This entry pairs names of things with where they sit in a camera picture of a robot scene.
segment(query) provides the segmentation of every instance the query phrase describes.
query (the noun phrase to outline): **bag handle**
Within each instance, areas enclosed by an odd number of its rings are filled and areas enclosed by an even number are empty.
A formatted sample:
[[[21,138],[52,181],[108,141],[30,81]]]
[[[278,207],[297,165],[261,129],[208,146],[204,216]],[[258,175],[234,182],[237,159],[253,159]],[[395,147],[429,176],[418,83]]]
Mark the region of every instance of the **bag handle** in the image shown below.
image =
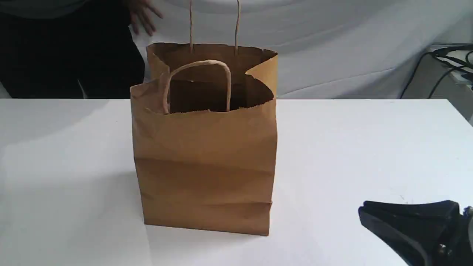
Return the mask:
[[[232,75],[230,72],[230,68],[224,62],[209,59],[205,61],[196,61],[196,62],[189,63],[187,65],[183,65],[179,68],[176,68],[174,71],[171,72],[171,74],[169,75],[169,78],[166,81],[166,87],[164,88],[164,94],[163,94],[163,108],[164,108],[164,113],[166,115],[169,114],[169,104],[167,103],[167,98],[169,95],[169,86],[171,85],[171,80],[173,76],[183,71],[184,69],[188,69],[195,66],[204,66],[204,65],[219,65],[223,67],[223,69],[225,70],[225,73],[227,75],[227,112],[230,111],[230,96],[232,93]]]
[[[237,42],[237,36],[238,36],[238,28],[240,26],[240,15],[241,15],[241,5],[240,5],[240,0],[236,0],[236,3],[238,4],[238,17],[236,18],[236,27],[235,27],[235,55],[238,54],[238,42]],[[194,42],[192,41],[192,29],[193,29],[193,21],[192,21],[192,0],[189,0],[189,18],[191,20],[191,30],[190,30],[190,41],[189,45],[191,48],[191,53],[194,52]]]

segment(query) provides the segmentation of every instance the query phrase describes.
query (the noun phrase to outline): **paper bag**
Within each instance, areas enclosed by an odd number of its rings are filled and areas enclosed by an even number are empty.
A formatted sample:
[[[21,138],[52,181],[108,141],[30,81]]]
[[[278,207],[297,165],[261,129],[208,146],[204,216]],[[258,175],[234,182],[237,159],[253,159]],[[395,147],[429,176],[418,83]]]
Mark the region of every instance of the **paper bag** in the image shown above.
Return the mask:
[[[192,52],[152,47],[155,79],[131,89],[145,223],[268,235],[277,54],[219,44]]]

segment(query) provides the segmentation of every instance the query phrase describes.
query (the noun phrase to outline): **kraft paper bag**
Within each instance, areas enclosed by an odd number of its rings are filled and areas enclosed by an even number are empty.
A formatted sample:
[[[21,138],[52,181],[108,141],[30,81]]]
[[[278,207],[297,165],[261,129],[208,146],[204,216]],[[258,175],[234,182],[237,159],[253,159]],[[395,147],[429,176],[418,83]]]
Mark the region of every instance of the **kraft paper bag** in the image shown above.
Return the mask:
[[[268,235],[277,54],[220,44],[150,50],[154,80],[131,89],[145,223]]]

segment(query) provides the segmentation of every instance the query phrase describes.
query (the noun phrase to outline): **black pants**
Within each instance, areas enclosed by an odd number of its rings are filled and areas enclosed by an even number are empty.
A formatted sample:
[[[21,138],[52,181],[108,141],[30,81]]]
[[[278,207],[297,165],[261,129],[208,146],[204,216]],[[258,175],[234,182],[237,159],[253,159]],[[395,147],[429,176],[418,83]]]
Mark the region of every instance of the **black pants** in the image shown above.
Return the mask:
[[[55,19],[0,13],[0,82],[12,98],[130,98],[144,61],[119,0]]]

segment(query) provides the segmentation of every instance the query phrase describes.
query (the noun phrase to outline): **person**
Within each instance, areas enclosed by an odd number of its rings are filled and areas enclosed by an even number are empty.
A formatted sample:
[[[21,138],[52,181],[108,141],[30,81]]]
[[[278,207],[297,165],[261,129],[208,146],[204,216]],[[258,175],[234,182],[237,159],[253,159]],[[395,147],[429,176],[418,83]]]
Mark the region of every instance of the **person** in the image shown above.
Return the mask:
[[[133,42],[156,31],[150,0],[0,0],[0,82],[12,98],[129,98],[143,82]]]

